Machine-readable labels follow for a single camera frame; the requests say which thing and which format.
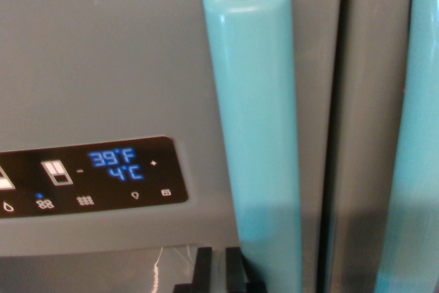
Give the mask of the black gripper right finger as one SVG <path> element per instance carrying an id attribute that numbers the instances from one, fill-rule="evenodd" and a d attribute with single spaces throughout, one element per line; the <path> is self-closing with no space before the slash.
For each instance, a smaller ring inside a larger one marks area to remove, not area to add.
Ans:
<path id="1" fill-rule="evenodd" d="M 226 248 L 226 291 L 238 293 L 267 293 L 256 268 L 243 255 L 240 247 Z"/>

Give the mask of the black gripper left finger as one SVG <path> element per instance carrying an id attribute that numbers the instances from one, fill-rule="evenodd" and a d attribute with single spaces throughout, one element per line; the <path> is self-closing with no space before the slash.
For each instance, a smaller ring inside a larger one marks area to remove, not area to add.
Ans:
<path id="1" fill-rule="evenodd" d="M 192 282 L 175 284 L 173 293 L 209 293 L 211 289 L 211 266 L 213 249 L 197 249 Z"/>

